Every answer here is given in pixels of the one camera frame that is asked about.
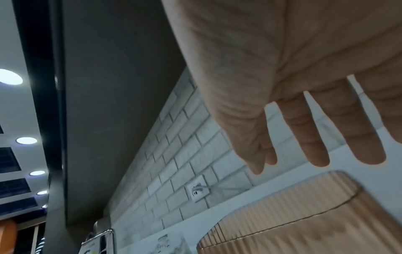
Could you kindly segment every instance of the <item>white cord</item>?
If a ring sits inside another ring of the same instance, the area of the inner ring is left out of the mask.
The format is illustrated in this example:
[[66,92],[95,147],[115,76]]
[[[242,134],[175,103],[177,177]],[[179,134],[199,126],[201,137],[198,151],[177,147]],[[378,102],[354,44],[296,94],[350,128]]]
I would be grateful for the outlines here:
[[213,189],[215,189],[215,190],[249,190],[251,188],[248,188],[248,187],[225,188],[225,187],[196,186],[191,191],[203,190],[203,189],[209,189],[209,190],[213,190]]

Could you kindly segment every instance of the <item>wall outlet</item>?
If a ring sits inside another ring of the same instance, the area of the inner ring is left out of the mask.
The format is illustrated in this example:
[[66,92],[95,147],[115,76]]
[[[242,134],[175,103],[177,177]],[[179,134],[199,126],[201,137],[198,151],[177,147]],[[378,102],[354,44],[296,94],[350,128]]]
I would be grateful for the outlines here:
[[203,175],[198,176],[196,179],[194,179],[194,181],[192,181],[186,186],[188,193],[191,196],[191,200],[194,203],[202,199],[203,197],[206,197],[209,194],[209,189],[207,188],[193,190],[193,188],[197,186],[207,186]]

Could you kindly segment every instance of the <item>skin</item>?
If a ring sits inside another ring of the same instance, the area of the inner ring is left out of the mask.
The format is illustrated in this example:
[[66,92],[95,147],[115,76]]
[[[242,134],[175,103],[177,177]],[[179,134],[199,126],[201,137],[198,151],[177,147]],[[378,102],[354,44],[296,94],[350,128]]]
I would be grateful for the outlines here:
[[303,91],[355,157],[386,155],[354,74],[402,143],[401,0],[162,0],[205,104],[251,171],[277,163],[264,107],[277,103],[307,159],[329,164]]

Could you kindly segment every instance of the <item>ceiling vent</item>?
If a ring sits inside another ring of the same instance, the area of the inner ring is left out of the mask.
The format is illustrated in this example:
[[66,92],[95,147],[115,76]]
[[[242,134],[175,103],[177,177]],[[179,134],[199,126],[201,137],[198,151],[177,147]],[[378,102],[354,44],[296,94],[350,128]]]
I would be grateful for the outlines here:
[[0,147],[0,174],[21,171],[10,147]]
[[35,198],[26,198],[0,205],[0,216],[38,206]]
[[29,193],[28,183],[24,178],[0,182],[0,198]]

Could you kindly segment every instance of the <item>round light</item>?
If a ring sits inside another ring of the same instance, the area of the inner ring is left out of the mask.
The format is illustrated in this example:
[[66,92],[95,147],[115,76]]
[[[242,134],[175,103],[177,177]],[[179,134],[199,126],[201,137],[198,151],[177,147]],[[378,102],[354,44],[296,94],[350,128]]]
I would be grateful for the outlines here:
[[21,85],[22,78],[15,72],[0,69],[0,82],[8,85]]
[[38,192],[37,195],[45,195],[47,193],[48,193],[47,190],[43,190],[43,191]]
[[35,176],[35,175],[42,175],[44,173],[46,173],[46,172],[43,170],[38,170],[38,171],[33,171],[33,172],[29,173],[29,175]]
[[22,145],[32,145],[38,142],[37,139],[30,138],[30,137],[23,137],[23,138],[18,138],[17,143],[22,144]]

